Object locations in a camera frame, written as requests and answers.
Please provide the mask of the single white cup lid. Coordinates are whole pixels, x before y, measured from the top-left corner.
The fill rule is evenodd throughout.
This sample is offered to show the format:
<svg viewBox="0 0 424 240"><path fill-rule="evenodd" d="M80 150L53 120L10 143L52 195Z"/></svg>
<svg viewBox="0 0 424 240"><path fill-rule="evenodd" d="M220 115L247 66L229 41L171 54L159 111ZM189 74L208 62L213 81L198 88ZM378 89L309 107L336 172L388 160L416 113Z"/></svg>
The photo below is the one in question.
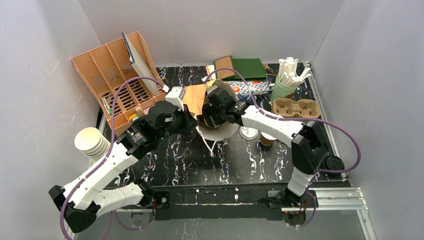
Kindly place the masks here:
<svg viewBox="0 0 424 240"><path fill-rule="evenodd" d="M246 126L240 126L238 132L240 136L247 141L253 141L259 135L259 131L257 129Z"/></svg>

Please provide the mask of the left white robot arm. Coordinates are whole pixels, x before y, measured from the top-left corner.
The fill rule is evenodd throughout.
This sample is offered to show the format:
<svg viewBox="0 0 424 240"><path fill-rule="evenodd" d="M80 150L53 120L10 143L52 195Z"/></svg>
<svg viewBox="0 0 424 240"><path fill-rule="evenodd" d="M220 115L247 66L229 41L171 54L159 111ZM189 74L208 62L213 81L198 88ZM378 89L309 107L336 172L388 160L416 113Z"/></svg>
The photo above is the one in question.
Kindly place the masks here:
<svg viewBox="0 0 424 240"><path fill-rule="evenodd" d="M169 205L145 180L135 180L126 186L106 190L106 186L121 172L154 151L158 143L175 134L192 131L198 122L186 104L182 108L168 101L158 101L148 114L137 118L114 142L110 154L99 160L85 173L65 186L55 185L49 195L60 210L61 224L74 233L91 226L98 217L126 206L164 208Z"/></svg>

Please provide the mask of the kraft paper takeout bag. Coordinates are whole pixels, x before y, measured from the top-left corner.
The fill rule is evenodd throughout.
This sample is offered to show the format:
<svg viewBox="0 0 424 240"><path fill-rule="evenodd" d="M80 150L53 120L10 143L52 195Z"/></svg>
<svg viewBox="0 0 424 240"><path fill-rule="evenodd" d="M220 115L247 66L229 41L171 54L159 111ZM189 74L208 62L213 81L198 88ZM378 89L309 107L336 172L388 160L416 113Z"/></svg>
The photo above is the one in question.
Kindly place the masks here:
<svg viewBox="0 0 424 240"><path fill-rule="evenodd" d="M216 143L231 137L239 128L237 124L229 122L220 123L217 127L208 127L207 123L203 120L207 111L202 108L204 104L209 103L207 95L218 88L222 88L231 100L238 100L230 85L220 79L212 80L207 84L186 86L184 88L185 95L182 100L188 106L190 114L198 120L198 126L195 127L195 130L200 135L211 156L214 155L213 149Z"/></svg>

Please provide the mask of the stack of pulp cup carriers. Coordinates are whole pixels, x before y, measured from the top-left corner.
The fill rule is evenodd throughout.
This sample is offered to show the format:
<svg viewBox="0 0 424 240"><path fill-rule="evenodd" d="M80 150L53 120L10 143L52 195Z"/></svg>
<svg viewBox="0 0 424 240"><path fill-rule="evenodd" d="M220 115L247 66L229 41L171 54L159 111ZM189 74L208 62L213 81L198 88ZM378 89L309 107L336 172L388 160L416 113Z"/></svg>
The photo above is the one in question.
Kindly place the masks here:
<svg viewBox="0 0 424 240"><path fill-rule="evenodd" d="M313 118L321 116L319 104L311 99L294 101L291 98L276 98L272 103L272 113L284 118Z"/></svg>

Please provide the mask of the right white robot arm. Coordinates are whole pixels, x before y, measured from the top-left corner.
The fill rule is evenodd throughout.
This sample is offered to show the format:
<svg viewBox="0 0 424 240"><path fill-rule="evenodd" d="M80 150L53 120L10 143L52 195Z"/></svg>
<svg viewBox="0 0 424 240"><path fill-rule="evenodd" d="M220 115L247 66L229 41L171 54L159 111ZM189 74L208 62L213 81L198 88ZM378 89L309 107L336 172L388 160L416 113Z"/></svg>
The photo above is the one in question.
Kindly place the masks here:
<svg viewBox="0 0 424 240"><path fill-rule="evenodd" d="M222 87L209 90L205 99L202 118L209 128L224 123L237 124L268 134L290 147L294 169L282 199L292 205L300 202L330 152L319 121L313 118L289 120L264 110L253 101L232 97Z"/></svg>

